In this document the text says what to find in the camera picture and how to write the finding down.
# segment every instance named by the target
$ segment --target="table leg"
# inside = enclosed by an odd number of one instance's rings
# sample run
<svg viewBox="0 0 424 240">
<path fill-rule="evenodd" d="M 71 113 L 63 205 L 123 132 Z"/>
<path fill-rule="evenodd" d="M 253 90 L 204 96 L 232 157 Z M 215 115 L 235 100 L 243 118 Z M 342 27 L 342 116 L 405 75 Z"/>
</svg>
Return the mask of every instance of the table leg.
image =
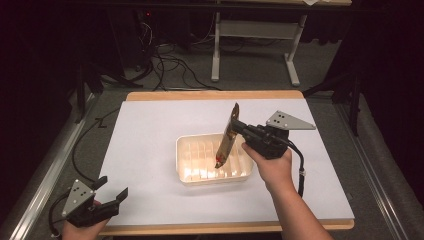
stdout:
<svg viewBox="0 0 424 240">
<path fill-rule="evenodd" d="M 221 27 L 221 14 L 219 12 L 215 15 L 215 49 L 213 52 L 212 59 L 212 82 L 219 81 L 219 38 L 220 38 L 220 27 Z"/>
<path fill-rule="evenodd" d="M 290 81 L 292 85 L 295 87 L 300 85 L 300 81 L 293 64 L 293 58 L 294 58 L 294 54 L 296 53 L 297 46 L 299 45 L 299 40 L 300 40 L 300 37 L 302 36 L 303 29 L 305 27 L 306 17 L 307 15 L 302 15 L 302 17 L 300 18 L 300 21 L 296 28 L 296 32 L 293 37 L 291 52 L 289 54 L 287 53 L 284 54 L 284 60 L 286 62 L 287 70 L 289 72 Z"/>
</svg>

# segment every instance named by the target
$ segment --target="white table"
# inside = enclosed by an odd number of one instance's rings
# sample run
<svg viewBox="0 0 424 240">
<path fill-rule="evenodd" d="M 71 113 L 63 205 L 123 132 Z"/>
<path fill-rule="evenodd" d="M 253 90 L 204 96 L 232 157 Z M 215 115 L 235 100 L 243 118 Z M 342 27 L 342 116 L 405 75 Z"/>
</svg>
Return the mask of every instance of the white table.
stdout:
<svg viewBox="0 0 424 240">
<path fill-rule="evenodd" d="M 176 172 L 176 140 L 220 133 L 238 102 L 239 119 L 264 125 L 281 110 L 314 119 L 298 91 L 132 93 L 123 102 L 100 176 L 109 182 L 96 199 L 124 188 L 128 198 L 102 235 L 204 234 L 281 231 L 256 166 L 246 181 L 184 186 Z M 318 130 L 291 131 L 305 157 L 304 199 L 327 229 L 350 229 L 354 216 Z M 299 158 L 293 157 L 297 186 Z"/>
</svg>

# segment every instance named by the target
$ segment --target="white paper sheet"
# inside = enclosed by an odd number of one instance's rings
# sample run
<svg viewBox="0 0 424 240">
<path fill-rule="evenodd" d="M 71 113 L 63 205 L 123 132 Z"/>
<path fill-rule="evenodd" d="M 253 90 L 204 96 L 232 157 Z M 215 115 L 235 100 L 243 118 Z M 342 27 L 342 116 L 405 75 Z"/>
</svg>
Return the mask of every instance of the white paper sheet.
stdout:
<svg viewBox="0 0 424 240">
<path fill-rule="evenodd" d="M 224 131 L 235 102 L 239 120 L 265 125 L 277 110 L 315 125 L 304 99 L 123 102 L 100 176 L 109 182 L 96 199 L 108 202 L 126 187 L 128 198 L 112 226 L 277 221 L 256 165 L 243 182 L 184 186 L 175 166 L 180 136 Z M 305 157 L 304 199 L 318 219 L 354 219 L 318 130 L 290 131 Z M 293 153 L 298 185 L 299 157 Z"/>
</svg>

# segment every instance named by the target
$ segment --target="translucent plastic tray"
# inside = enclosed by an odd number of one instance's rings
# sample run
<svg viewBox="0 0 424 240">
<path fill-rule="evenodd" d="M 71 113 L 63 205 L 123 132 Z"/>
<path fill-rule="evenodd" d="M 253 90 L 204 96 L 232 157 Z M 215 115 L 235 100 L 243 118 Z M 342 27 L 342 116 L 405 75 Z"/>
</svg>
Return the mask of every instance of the translucent plastic tray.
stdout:
<svg viewBox="0 0 424 240">
<path fill-rule="evenodd" d="M 246 180 L 252 173 L 253 160 L 241 148 L 237 135 L 227 162 L 215 169 L 216 152 L 222 134 L 183 136 L 177 140 L 177 173 L 185 185 L 203 185 Z"/>
</svg>

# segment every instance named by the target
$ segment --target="cable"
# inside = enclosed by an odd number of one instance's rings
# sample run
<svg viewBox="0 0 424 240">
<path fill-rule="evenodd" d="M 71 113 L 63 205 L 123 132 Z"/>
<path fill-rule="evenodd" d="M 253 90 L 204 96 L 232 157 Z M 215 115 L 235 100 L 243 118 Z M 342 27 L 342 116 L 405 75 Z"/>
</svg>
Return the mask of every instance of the cable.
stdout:
<svg viewBox="0 0 424 240">
<path fill-rule="evenodd" d="M 303 197 L 303 190 L 304 190 L 304 185 L 305 185 L 305 168 L 304 168 L 304 163 L 305 163 L 305 159 L 303 158 L 303 154 L 299 151 L 299 149 L 296 147 L 296 145 L 294 145 L 294 143 L 292 141 L 289 140 L 289 145 L 288 145 L 291 149 L 293 149 L 293 151 L 295 151 L 300 158 L 300 166 L 299 166 L 299 187 L 297 189 L 297 193 Z"/>
<path fill-rule="evenodd" d="M 305 163 L 305 159 L 303 157 L 303 154 L 300 152 L 300 150 L 296 147 L 296 145 L 290 141 L 289 139 L 285 140 L 283 138 L 277 137 L 277 136 L 273 136 L 273 138 L 277 141 L 277 142 L 282 142 L 283 144 L 285 144 L 287 147 L 293 149 L 293 151 L 295 151 L 300 158 L 300 166 L 299 166 L 299 186 L 297 188 L 297 193 L 300 195 L 300 197 L 303 197 L 303 191 L 304 191 L 304 186 L 305 186 L 305 168 L 304 168 L 304 163 Z"/>
<path fill-rule="evenodd" d="M 185 72 L 186 72 L 187 70 L 191 72 L 191 74 L 193 75 L 194 80 L 195 80 L 198 84 L 200 84 L 200 85 L 202 86 L 202 87 L 200 87 L 200 88 L 204 88 L 204 89 L 212 89 L 212 90 L 222 91 L 221 89 L 219 89 L 219 88 L 217 88 L 217 87 L 209 86 L 209 85 L 206 85 L 206 84 L 202 83 L 201 81 L 199 81 L 199 80 L 198 80 L 198 78 L 196 77 L 195 72 L 194 72 L 194 71 L 193 71 L 193 70 L 192 70 L 192 69 L 188 66 L 188 64 L 187 64 L 184 60 L 182 60 L 182 59 L 180 59 L 180 58 L 176 58 L 176 57 L 174 57 L 174 56 L 172 56 L 172 55 L 165 55 L 165 57 L 163 57 L 163 56 L 160 56 L 159 54 L 158 54 L 158 56 L 153 56 L 153 57 L 157 57 L 157 58 L 159 58 L 160 63 L 161 63 L 161 65 L 162 65 L 162 69 L 160 69 L 160 70 L 162 70 L 162 72 L 164 72 L 164 71 L 174 70 L 174 69 L 176 69 L 178 66 L 182 66 L 182 67 L 183 67 L 183 69 L 184 69 L 184 72 L 183 72 L 183 74 L 182 74 L 183 82 L 184 82 L 187 86 L 189 86 L 189 87 L 191 87 L 191 88 L 196 88 L 196 87 L 191 86 L 190 84 L 188 84 L 188 83 L 186 82 L 186 80 L 185 80 L 184 76 L 185 76 Z M 170 69 L 170 70 L 165 70 L 165 69 L 164 69 L 164 62 L 173 62 L 173 63 L 176 63 L 177 65 L 176 65 L 175 67 L 173 67 L 172 69 Z"/>
<path fill-rule="evenodd" d="M 75 142 L 75 144 L 74 144 L 74 147 L 72 148 L 72 156 L 71 156 L 71 159 L 72 159 L 72 165 L 73 165 L 73 167 L 74 167 L 74 169 L 75 169 L 75 171 L 81 176 L 81 177 L 83 177 L 83 178 L 85 178 L 86 180 L 88 180 L 88 181 L 90 181 L 91 183 L 93 183 L 93 182 L 95 182 L 95 180 L 93 180 L 93 179 L 91 179 L 90 177 L 88 177 L 88 176 L 86 176 L 84 173 L 82 173 L 79 169 L 78 169 L 78 167 L 77 167 L 77 165 L 76 165 L 76 162 L 75 162 L 75 152 L 76 152 L 76 149 L 77 149 L 77 147 L 78 147 L 78 144 L 81 142 L 81 139 L 83 139 L 84 138 L 84 136 L 94 127 L 94 126 L 96 126 L 97 125 L 97 123 L 99 123 L 99 122 L 101 122 L 101 121 L 103 121 L 106 117 L 108 117 L 108 116 L 110 116 L 112 113 L 114 113 L 114 112 L 116 112 L 116 111 L 118 111 L 120 109 L 120 107 L 119 108 L 117 108 L 117 109 L 114 109 L 114 110 L 112 110 L 111 112 L 109 112 L 108 114 L 106 114 L 106 115 L 104 115 L 103 117 L 101 117 L 101 118 L 96 118 L 96 121 L 87 129 L 87 130 L 85 130 L 84 131 L 84 133 L 82 133 L 81 134 L 81 136 L 77 139 L 77 141 Z"/>
<path fill-rule="evenodd" d="M 62 235 L 59 232 L 59 230 L 57 230 L 54 227 L 54 224 L 59 222 L 59 221 L 53 221 L 53 211 L 56 208 L 56 206 L 63 200 L 69 197 L 69 193 L 71 192 L 71 189 L 69 189 L 68 191 L 66 191 L 65 193 L 63 193 L 62 195 L 59 196 L 59 198 L 56 199 L 56 201 L 53 202 L 52 206 L 49 209 L 49 228 L 50 228 L 50 232 L 52 233 L 52 237 L 61 240 L 62 239 Z"/>
</svg>

